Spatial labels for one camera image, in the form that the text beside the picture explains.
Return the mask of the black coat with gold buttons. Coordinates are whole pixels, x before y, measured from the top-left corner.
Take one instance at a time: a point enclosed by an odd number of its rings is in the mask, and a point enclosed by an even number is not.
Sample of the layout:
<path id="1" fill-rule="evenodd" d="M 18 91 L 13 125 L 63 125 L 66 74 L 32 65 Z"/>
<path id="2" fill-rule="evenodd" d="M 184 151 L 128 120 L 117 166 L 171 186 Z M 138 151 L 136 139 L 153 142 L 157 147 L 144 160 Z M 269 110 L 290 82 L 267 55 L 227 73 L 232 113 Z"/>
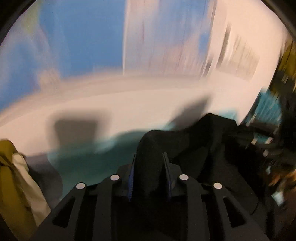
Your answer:
<path id="1" fill-rule="evenodd" d="M 224 185 L 272 237 L 275 202 L 268 191 L 264 157 L 252 140 L 246 126 L 211 113 L 180 131 L 149 131 L 137 146 L 132 196 L 167 195 L 166 153 L 170 163 L 197 182 Z"/>

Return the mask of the yellow hanging clothes on rack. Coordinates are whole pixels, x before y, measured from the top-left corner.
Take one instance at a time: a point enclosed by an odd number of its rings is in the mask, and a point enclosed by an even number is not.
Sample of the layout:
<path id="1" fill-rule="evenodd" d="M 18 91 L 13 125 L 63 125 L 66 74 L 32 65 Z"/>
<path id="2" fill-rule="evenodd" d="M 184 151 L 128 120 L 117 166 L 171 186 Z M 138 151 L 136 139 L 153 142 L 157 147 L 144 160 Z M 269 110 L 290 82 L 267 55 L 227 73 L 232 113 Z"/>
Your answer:
<path id="1" fill-rule="evenodd" d="M 284 84 L 288 81 L 292 82 L 292 87 L 290 88 L 292 92 L 295 93 L 295 41 L 292 41 L 287 49 L 284 51 L 282 58 L 280 60 L 276 77 Z"/>

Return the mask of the teal grey bed sheet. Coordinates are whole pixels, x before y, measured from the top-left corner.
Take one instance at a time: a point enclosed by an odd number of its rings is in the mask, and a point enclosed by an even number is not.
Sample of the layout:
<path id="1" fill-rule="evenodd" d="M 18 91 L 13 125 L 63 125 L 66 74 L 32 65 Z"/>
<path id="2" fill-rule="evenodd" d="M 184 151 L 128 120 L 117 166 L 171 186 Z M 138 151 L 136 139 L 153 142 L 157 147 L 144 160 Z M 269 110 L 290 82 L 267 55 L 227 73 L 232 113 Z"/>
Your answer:
<path id="1" fill-rule="evenodd" d="M 91 123 L 79 124 L 71 130 L 74 122 L 61 120 L 57 124 L 59 138 L 69 137 L 74 140 L 78 131 L 89 135 L 89 140 L 81 143 L 62 144 L 56 151 L 47 155 L 49 163 L 61 176 L 64 197 L 78 182 L 88 185 L 102 181 L 115 172 L 119 166 L 132 162 L 138 143 L 147 130 L 131 130 L 114 137 L 98 140 L 93 137 L 95 126 Z"/>

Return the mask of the mustard yellow garment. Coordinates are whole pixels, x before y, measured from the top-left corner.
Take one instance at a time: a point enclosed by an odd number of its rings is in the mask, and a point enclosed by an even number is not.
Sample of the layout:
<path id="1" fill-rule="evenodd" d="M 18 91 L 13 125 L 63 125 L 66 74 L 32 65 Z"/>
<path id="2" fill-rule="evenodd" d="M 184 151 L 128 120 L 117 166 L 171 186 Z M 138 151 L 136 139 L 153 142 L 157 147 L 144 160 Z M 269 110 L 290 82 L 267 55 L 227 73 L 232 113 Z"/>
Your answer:
<path id="1" fill-rule="evenodd" d="M 29 240 L 50 212 L 24 156 L 1 140 L 1 240 Z"/>

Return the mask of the white wall switch panel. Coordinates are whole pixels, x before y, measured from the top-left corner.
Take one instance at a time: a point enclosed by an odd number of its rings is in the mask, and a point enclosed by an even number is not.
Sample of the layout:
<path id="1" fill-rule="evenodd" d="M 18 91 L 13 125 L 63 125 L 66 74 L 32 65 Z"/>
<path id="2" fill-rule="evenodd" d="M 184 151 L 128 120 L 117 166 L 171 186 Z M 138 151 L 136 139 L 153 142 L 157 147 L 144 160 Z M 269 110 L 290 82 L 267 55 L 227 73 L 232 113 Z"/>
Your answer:
<path id="1" fill-rule="evenodd" d="M 229 24 L 217 62 L 218 70 L 250 80 L 256 71 L 259 57 L 247 41 Z"/>

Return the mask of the colourful wall map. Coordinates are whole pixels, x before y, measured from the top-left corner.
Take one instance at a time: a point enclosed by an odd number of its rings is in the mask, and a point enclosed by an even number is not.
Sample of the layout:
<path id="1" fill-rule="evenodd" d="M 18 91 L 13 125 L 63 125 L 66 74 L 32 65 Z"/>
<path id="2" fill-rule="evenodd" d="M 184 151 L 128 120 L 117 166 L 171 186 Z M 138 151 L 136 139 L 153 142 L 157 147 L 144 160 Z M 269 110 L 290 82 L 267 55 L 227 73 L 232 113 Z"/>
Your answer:
<path id="1" fill-rule="evenodd" d="M 58 80 L 122 69 L 125 1 L 36 1 L 1 44 L 1 109 Z"/>

